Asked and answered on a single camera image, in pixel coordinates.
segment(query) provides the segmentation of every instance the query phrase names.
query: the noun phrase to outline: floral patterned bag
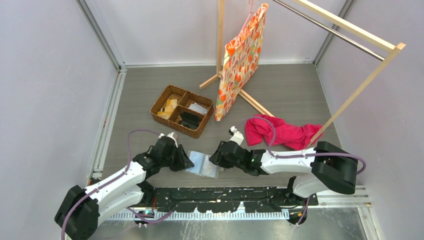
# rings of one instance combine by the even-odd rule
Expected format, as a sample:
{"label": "floral patterned bag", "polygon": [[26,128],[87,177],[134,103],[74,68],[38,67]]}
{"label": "floral patterned bag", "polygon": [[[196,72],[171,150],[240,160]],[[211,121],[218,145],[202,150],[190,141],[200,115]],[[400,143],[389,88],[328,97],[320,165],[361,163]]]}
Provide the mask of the floral patterned bag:
{"label": "floral patterned bag", "polygon": [[242,87],[258,69],[267,9],[268,4],[262,3],[238,36],[225,45],[222,78],[215,108],[217,121],[228,113]]}

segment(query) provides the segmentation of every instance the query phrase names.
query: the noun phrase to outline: pink cloth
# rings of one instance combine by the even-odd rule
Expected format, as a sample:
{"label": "pink cloth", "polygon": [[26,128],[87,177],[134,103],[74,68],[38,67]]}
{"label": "pink cloth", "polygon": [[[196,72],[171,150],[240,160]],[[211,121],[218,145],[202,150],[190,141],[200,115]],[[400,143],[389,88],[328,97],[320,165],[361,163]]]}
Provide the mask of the pink cloth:
{"label": "pink cloth", "polygon": [[[255,116],[267,119],[275,128],[275,141],[272,144],[283,144],[294,150],[302,150],[311,142],[311,138],[320,130],[321,125],[306,124],[304,126],[295,126],[287,124],[283,119],[268,115],[256,114]],[[246,141],[248,146],[256,145],[265,138],[269,145],[273,139],[273,128],[264,120],[252,118],[246,122],[245,128]]]}

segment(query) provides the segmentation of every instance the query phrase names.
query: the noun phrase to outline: robotic arm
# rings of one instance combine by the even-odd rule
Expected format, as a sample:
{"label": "robotic arm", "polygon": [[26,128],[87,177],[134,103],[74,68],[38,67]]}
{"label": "robotic arm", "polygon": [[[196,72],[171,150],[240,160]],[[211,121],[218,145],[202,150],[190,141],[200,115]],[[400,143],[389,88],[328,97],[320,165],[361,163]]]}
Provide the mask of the robotic arm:
{"label": "robotic arm", "polygon": [[[106,187],[92,194],[72,213],[66,225],[66,234],[74,240],[88,239],[106,219],[122,209],[147,204],[152,200],[154,188],[146,179],[157,174],[161,168],[169,167],[171,171],[180,171],[194,167],[183,146],[177,144],[174,132],[164,136],[148,151],[136,155],[125,175]],[[72,187],[64,198],[54,221],[63,228],[66,215],[71,207],[86,194],[119,176],[126,167],[108,178],[82,189]]]}
{"label": "robotic arm", "polygon": [[235,127],[229,130],[229,141],[221,141],[210,161],[223,168],[237,167],[252,176],[269,175],[278,172],[304,173],[294,176],[288,183],[289,198],[304,200],[310,195],[332,190],[340,194],[355,193],[358,161],[342,156],[309,156],[314,153],[347,153],[340,148],[319,141],[315,148],[302,151],[273,151],[274,156],[303,155],[280,159],[265,149],[248,151],[240,146],[243,134]]}

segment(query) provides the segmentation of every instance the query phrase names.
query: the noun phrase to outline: black mounting plate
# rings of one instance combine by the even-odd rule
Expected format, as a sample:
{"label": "black mounting plate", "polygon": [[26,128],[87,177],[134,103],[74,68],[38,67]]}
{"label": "black mounting plate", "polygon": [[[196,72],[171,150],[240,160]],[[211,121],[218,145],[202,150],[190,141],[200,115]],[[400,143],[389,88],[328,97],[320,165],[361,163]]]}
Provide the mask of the black mounting plate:
{"label": "black mounting plate", "polygon": [[[287,189],[276,186],[263,187],[156,187],[149,204],[133,207],[155,207],[159,212],[170,210],[191,213],[196,208],[200,213],[234,212],[243,203],[246,213],[280,212],[284,207],[303,206],[305,201],[291,200]],[[310,206],[318,205],[316,194],[309,200]]]}

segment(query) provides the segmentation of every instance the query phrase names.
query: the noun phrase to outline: brown woven basket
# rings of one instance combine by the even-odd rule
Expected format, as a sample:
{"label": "brown woven basket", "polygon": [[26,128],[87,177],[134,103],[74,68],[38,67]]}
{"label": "brown woven basket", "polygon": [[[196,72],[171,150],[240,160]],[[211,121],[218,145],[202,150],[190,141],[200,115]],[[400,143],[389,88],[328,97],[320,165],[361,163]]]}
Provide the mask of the brown woven basket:
{"label": "brown woven basket", "polygon": [[[169,119],[165,119],[158,116],[158,112],[165,107],[168,99],[177,99],[178,106],[172,112],[171,117]],[[188,107],[193,103],[197,103],[207,109],[207,113],[201,114],[199,112],[188,109]],[[202,134],[203,130],[206,127],[206,124],[212,116],[213,111],[214,104],[211,99],[181,89],[174,85],[167,86],[150,109],[151,116],[156,122],[168,126],[172,129],[175,129],[178,132],[181,132],[195,139],[198,139]],[[197,129],[193,130],[178,124],[181,120],[180,114],[182,114],[183,112],[189,112],[200,117],[200,124]]]}

